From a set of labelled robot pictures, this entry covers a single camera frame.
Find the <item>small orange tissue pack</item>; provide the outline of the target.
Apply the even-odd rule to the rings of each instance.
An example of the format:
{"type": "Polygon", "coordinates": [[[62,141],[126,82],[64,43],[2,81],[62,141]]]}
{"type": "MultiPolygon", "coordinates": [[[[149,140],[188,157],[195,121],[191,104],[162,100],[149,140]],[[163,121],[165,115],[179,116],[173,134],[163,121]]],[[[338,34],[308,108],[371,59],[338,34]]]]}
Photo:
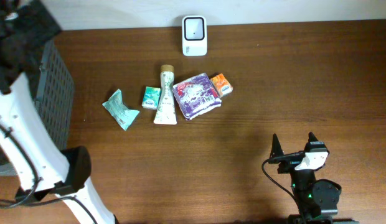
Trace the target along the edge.
{"type": "Polygon", "coordinates": [[[223,73],[220,73],[210,79],[212,82],[215,90],[218,93],[218,96],[220,98],[230,94],[233,92],[233,86],[230,84],[230,82],[225,78],[223,73]]]}

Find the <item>purple white tissue pack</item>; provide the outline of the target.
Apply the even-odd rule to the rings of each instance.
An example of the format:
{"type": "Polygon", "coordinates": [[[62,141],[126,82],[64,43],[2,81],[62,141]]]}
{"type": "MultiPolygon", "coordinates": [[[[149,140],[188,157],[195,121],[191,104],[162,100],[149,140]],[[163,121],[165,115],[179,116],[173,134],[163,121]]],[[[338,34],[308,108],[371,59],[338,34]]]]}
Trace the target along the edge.
{"type": "Polygon", "coordinates": [[[173,85],[172,91],[186,120],[192,120],[222,105],[206,73],[173,85]]]}

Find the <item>white green tube brown cap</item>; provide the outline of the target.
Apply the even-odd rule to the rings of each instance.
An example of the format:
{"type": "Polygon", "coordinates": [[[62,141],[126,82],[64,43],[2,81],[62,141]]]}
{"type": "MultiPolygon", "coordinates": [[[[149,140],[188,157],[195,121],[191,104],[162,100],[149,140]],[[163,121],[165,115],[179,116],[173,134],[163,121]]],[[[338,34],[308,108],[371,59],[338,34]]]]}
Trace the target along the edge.
{"type": "Polygon", "coordinates": [[[154,117],[154,124],[177,124],[172,86],[174,84],[174,67],[172,65],[161,66],[161,96],[154,117]]]}

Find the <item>teal wet wipe pouch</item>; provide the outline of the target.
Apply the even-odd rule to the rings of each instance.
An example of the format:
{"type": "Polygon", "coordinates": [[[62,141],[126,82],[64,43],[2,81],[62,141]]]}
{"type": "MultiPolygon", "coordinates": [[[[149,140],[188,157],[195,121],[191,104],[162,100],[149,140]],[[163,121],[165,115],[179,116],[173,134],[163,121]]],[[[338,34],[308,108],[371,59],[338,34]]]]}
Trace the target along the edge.
{"type": "Polygon", "coordinates": [[[139,115],[138,110],[129,109],[123,103],[122,92],[117,89],[102,106],[112,115],[119,126],[126,131],[136,117],[139,115]]]}

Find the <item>small teal tissue pack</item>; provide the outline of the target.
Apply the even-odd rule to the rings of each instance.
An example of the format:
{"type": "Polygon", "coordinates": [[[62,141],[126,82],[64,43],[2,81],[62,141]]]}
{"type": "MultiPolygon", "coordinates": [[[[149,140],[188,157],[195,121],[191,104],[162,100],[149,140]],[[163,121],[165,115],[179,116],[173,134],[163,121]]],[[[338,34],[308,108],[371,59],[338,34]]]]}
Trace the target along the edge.
{"type": "Polygon", "coordinates": [[[161,89],[147,86],[144,91],[142,107],[144,109],[156,110],[158,108],[161,89]]]}

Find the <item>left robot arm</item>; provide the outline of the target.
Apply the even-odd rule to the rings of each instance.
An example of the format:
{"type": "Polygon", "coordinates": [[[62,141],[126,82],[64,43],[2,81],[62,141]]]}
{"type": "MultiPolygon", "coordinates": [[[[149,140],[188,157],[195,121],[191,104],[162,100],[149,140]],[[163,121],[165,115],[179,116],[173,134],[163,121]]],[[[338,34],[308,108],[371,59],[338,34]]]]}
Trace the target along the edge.
{"type": "Polygon", "coordinates": [[[20,182],[1,209],[65,203],[80,223],[116,223],[83,146],[66,148],[73,83],[53,45],[61,27],[41,1],[0,1],[0,149],[20,182]]]}

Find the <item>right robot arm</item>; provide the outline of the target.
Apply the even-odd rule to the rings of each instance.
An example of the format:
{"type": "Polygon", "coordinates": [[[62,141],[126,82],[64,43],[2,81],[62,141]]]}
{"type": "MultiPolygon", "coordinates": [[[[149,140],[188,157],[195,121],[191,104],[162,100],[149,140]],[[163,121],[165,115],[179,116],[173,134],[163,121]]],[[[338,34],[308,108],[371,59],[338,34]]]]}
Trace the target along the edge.
{"type": "Polygon", "coordinates": [[[315,172],[323,168],[329,155],[324,142],[308,133],[308,141],[302,151],[285,154],[276,134],[272,137],[270,156],[261,169],[263,173],[280,189],[294,200],[298,208],[297,215],[289,215],[288,223],[356,223],[352,219],[333,219],[337,215],[342,187],[327,179],[317,180],[315,172]],[[291,190],[287,190],[275,181],[265,170],[265,164],[277,164],[279,174],[289,174],[291,190]]]}

